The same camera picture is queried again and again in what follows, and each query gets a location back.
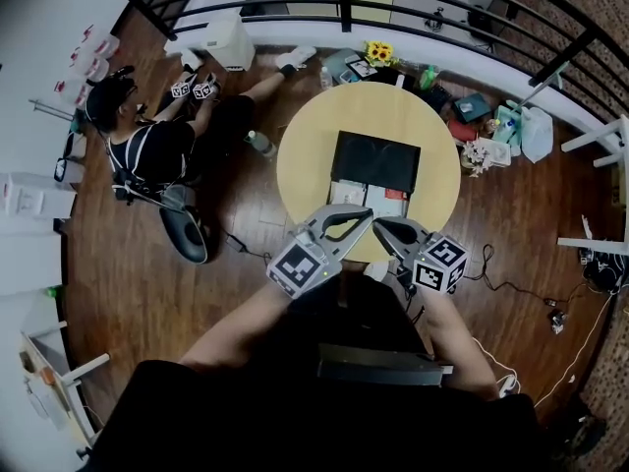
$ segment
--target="chair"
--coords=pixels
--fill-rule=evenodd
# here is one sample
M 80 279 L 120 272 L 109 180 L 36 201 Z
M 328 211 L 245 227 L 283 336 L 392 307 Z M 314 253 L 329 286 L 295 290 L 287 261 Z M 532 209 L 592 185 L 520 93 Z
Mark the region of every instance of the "chair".
M 629 191 L 629 119 L 624 115 L 620 116 L 620 119 L 610 122 L 602 128 L 586 133 L 580 137 L 577 137 L 570 142 L 566 142 L 561 146 L 561 150 L 569 152 L 575 148 L 591 144 L 600 139 L 618 133 L 622 146 L 620 152 L 596 159 L 594 161 L 595 168 L 607 166 L 616 162 L 623 162 L 625 167 L 625 191 Z M 558 238 L 557 245 L 566 247 L 578 247 L 589 248 L 595 252 L 602 252 L 605 254 L 618 254 L 621 256 L 629 256 L 629 223 L 625 223 L 625 235 L 623 241 L 602 241 L 602 240 L 588 240 L 578 238 Z

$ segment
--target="black railing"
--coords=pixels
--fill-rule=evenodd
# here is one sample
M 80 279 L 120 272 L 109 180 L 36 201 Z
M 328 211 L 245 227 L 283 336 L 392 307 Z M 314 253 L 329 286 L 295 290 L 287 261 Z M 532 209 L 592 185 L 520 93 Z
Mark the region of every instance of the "black railing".
M 553 72 L 565 62 L 572 67 L 562 74 L 569 85 L 566 94 L 590 112 L 602 120 L 610 120 L 619 117 L 620 112 L 629 111 L 629 55 L 599 27 L 589 16 L 577 9 L 568 0 L 543 0 L 545 4 L 552 5 L 575 21 L 583 29 L 578 36 L 563 29 L 558 23 L 546 17 L 539 10 L 533 9 L 518 0 L 496 0 L 505 8 L 505 15 L 495 10 L 486 10 L 475 7 L 459 0 L 434 0 L 463 9 L 468 16 L 476 16 L 481 19 L 469 19 L 460 22 L 439 16 L 430 12 L 424 12 L 399 5 L 383 4 L 366 0 L 242 0 L 209 5 L 205 7 L 186 10 L 191 0 L 129 0 L 146 18 L 153 23 L 166 37 L 177 39 L 177 34 L 190 30 L 199 30 L 207 25 L 207 21 L 193 25 L 178 25 L 179 21 L 189 16 L 210 13 L 214 11 L 239 8 L 255 10 L 243 12 L 243 22 L 262 21 L 318 21 L 339 23 L 344 32 L 352 30 L 352 25 L 364 25 L 378 27 L 387 30 L 403 31 L 420 36 L 427 36 L 441 40 L 459 47 L 473 50 L 479 54 L 490 57 L 496 61 L 514 67 L 531 77 L 530 84 L 536 86 L 544 82 Z M 336 16 L 300 16 L 286 14 L 268 15 L 263 10 L 266 6 L 280 4 L 320 4 L 334 6 Z M 399 13 L 407 16 L 439 22 L 444 26 L 454 27 L 470 34 L 475 39 L 483 40 L 481 46 L 477 43 L 465 42 L 450 38 L 429 29 L 416 29 L 398 24 L 382 23 L 357 19 L 352 15 L 353 8 L 370 8 L 390 13 Z M 526 15 L 529 25 L 518 23 L 518 15 Z M 539 33 L 539 26 L 546 27 L 555 33 L 555 44 L 561 42 L 561 47 L 553 45 L 543 33 Z M 615 58 L 615 65 L 610 65 L 601 59 L 592 49 L 593 43 L 601 44 Z

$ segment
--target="cap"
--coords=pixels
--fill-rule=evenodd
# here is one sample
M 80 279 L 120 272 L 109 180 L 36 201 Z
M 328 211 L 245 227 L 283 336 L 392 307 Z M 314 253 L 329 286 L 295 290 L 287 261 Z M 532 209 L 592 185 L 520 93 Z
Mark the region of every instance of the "cap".
M 127 77 L 107 77 L 96 84 L 87 97 L 87 120 L 95 125 L 110 120 L 135 84 Z

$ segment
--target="black box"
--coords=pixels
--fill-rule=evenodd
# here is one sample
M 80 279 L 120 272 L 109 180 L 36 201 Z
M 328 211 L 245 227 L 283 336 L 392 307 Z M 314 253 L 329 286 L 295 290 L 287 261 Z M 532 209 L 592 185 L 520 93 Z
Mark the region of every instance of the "black box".
M 339 131 L 332 180 L 352 180 L 412 194 L 420 148 L 381 138 Z

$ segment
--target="white bag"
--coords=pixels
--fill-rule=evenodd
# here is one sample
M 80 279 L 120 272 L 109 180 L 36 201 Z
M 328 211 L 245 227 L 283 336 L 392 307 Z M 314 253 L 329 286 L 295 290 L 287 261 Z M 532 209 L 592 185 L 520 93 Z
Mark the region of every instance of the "white bag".
M 538 162 L 551 152 L 552 117 L 537 107 L 522 107 L 522 153 Z

